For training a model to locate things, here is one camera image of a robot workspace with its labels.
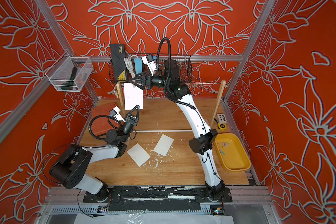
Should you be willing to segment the white postcard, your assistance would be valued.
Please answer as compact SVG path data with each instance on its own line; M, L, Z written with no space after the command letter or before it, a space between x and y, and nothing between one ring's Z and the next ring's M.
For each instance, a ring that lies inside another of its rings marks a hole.
M173 143L174 139L166 136L166 135L162 135L161 138L159 139L157 145L154 148L154 152L162 155L162 156L166 156L172 143Z
M149 158L150 155L137 143L127 152L134 162L141 167Z
M131 84L124 83L125 109L132 110L137 105L143 109L143 90Z

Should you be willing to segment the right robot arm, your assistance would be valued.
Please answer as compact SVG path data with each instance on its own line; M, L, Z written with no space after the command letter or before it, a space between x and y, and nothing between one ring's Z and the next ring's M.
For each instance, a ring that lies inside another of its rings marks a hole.
M141 89L162 88L165 97L175 102L182 110L194 134L194 138L189 141L189 146L200 157L207 196L212 201L223 200L225 183L218 174L212 150L217 130L207 124L197 109L188 86L180 79L177 61L173 59L164 61L163 70L157 64L157 59L147 60L147 57L143 57L142 63L148 67L148 71L136 72L130 83Z

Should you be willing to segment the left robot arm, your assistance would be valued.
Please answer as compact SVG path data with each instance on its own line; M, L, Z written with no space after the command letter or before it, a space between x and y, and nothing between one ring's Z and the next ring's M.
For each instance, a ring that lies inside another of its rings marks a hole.
M110 196L108 185L102 180L87 174L91 163L115 159L124 155L130 135L139 121L140 106L136 105L129 113L122 117L119 108L110 111L108 119L114 119L119 126L110 129L103 139L105 145L84 147L72 143L59 159L52 165L49 174L67 189L77 188L90 193L94 200L104 202Z

